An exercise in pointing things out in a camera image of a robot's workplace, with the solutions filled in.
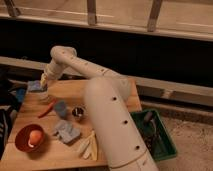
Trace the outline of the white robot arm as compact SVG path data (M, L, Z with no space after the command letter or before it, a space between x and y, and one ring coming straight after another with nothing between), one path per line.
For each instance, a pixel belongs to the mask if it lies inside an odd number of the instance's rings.
M131 94L128 77L77 56L72 47L54 46L41 85L57 80L67 68L88 78L84 105L110 171L159 171L125 102Z

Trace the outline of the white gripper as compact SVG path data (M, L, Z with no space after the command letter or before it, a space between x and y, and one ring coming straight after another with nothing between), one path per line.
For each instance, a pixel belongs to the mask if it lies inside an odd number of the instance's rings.
M46 65L44 73L41 75L40 86L43 91L46 91L48 88L48 80L58 80L62 75L65 67L51 61Z

